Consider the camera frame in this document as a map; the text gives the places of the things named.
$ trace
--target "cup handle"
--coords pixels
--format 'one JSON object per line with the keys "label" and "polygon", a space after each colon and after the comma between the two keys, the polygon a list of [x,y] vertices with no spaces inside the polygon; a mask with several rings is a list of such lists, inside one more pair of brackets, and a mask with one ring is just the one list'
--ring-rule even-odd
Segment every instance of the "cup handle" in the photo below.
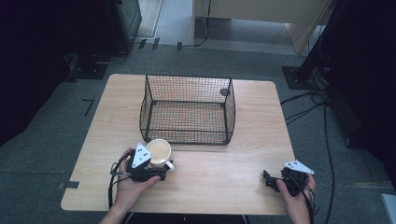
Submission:
{"label": "cup handle", "polygon": [[174,172],[174,171],[176,170],[176,168],[175,168],[174,164],[172,164],[172,162],[167,161],[167,162],[166,162],[166,165],[168,165],[169,170],[170,170],[171,172]]}

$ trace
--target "human hand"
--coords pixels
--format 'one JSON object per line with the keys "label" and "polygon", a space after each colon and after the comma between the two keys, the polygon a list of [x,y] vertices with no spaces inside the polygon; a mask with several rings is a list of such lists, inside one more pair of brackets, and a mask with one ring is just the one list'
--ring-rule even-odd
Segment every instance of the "human hand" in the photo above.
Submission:
{"label": "human hand", "polygon": [[[314,177],[311,174],[307,174],[306,176],[308,177],[308,183],[306,183],[306,185],[315,192],[317,183],[315,182]],[[282,194],[283,200],[285,201],[286,210],[288,211],[291,222],[294,224],[309,224],[309,212],[306,207],[304,195],[300,192],[295,197],[292,197],[289,194],[286,184],[281,179],[278,179],[276,184]],[[304,193],[308,200],[312,202],[311,190],[308,187],[305,187]]]}
{"label": "human hand", "polygon": [[[129,153],[132,149],[128,148],[121,157]],[[120,162],[119,173],[126,172],[127,160]],[[117,196],[110,211],[101,223],[121,223],[128,211],[134,206],[140,195],[147,189],[154,186],[159,180],[159,176],[154,176],[146,182],[136,183],[127,175],[118,175]]]}

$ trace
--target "gray carpet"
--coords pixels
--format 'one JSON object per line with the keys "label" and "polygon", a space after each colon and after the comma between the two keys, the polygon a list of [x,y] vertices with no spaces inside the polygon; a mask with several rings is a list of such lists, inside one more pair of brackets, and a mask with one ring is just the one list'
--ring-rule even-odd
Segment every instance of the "gray carpet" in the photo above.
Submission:
{"label": "gray carpet", "polygon": [[[289,90],[282,65],[299,66],[304,57],[214,49],[159,46],[133,48],[111,64],[103,80],[61,83],[28,129],[0,151],[0,223],[97,223],[103,212],[69,212],[61,208],[60,182],[72,174],[95,109],[111,74],[172,74],[267,80],[276,84],[280,100],[306,91]],[[92,109],[85,116],[89,102]],[[285,118],[313,106],[309,97],[285,103]],[[381,162],[364,149],[345,146],[343,129],[327,109],[328,140],[335,171],[329,223],[388,223],[380,194],[395,194]],[[332,179],[320,106],[288,125],[296,159],[314,169],[318,182],[316,223],[328,213]],[[290,223],[287,217],[249,216],[250,223]]]}

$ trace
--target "black wire basket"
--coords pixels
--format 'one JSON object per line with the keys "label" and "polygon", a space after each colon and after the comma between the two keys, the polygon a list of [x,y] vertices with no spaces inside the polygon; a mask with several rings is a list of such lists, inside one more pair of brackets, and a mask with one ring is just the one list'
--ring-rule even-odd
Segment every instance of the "black wire basket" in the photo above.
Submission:
{"label": "black wire basket", "polygon": [[226,145],[235,125],[230,78],[146,76],[140,132],[149,142]]}

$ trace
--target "finger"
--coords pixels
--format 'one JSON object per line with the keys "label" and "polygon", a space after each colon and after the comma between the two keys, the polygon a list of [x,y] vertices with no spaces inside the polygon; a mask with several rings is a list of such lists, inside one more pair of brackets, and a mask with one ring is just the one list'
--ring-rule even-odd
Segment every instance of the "finger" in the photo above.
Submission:
{"label": "finger", "polygon": [[314,177],[311,174],[306,174],[306,177],[308,177],[308,183],[306,185],[308,185],[309,188],[311,188],[312,191],[315,192],[315,189],[317,187],[317,182],[315,181]]}
{"label": "finger", "polygon": [[283,199],[285,200],[285,202],[288,202],[289,199],[291,198],[291,195],[288,191],[288,187],[286,187],[286,184],[281,180],[278,179],[276,181],[277,187],[279,188],[280,193],[283,196]]}
{"label": "finger", "polygon": [[152,186],[154,186],[155,184],[158,183],[158,181],[160,181],[160,177],[158,175],[153,176],[152,178],[148,179],[146,182],[143,183],[139,183],[139,186],[141,188],[141,191],[145,191],[146,189],[151,188]]}
{"label": "finger", "polygon": [[[120,159],[122,159],[122,157],[124,157],[126,154],[130,153],[131,150],[132,150],[132,149],[131,149],[130,147],[129,147],[128,149],[126,149],[126,150],[124,151],[124,153],[122,154],[122,156],[120,157]],[[121,161],[121,164],[120,164],[120,172],[125,172],[125,171],[126,171],[126,165],[127,165],[127,160]]]}

